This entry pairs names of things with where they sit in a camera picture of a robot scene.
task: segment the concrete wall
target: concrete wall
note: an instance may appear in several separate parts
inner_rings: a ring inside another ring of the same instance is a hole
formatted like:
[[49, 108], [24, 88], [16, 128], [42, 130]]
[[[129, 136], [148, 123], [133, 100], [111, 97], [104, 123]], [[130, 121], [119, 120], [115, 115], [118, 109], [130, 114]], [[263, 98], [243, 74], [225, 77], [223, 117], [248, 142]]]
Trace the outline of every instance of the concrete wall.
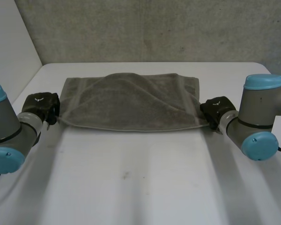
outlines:
[[43, 64], [253, 61], [281, 74], [281, 0], [15, 0]]

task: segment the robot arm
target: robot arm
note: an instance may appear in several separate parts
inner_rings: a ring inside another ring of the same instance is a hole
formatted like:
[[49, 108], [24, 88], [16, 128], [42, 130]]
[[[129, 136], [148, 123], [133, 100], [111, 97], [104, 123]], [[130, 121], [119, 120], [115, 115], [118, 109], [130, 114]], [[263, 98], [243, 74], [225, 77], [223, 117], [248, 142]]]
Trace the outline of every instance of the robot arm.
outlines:
[[271, 131], [275, 116], [281, 115], [281, 76], [248, 76], [239, 112], [226, 97], [208, 100], [200, 108], [210, 127], [227, 135], [248, 158], [266, 160], [278, 151]]
[[0, 86], [0, 174], [13, 173], [21, 167], [38, 142], [43, 122], [56, 123], [59, 105], [57, 94], [29, 95], [22, 112], [16, 116]]

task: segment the white wall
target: white wall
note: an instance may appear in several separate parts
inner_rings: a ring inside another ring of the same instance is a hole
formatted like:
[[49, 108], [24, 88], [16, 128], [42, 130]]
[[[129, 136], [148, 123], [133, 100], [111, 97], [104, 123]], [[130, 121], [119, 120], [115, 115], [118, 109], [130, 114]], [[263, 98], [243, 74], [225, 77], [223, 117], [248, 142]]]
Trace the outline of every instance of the white wall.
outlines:
[[0, 0], [0, 84], [13, 102], [42, 63], [13, 0]]

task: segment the white table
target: white table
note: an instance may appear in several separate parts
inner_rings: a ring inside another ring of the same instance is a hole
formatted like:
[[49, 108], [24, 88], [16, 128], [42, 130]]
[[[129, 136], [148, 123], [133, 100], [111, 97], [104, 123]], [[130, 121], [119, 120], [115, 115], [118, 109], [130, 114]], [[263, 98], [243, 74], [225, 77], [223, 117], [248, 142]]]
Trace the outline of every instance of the white table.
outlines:
[[[61, 93], [68, 77], [178, 73], [200, 80], [200, 101], [238, 108], [257, 63], [74, 63], [43, 66], [27, 95]], [[281, 146], [281, 117], [273, 133]], [[0, 178], [0, 225], [281, 225], [281, 153], [253, 162], [206, 128], [121, 133], [52, 126], [21, 170]]]

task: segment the gray towel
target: gray towel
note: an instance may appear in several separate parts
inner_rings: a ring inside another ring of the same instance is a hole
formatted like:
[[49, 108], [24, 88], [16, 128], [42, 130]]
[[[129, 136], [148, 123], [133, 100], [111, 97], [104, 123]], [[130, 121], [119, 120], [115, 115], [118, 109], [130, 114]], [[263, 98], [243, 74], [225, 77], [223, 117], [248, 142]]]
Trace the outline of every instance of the gray towel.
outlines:
[[178, 74], [67, 78], [60, 102], [60, 120], [82, 128], [170, 131], [207, 125], [199, 80]]

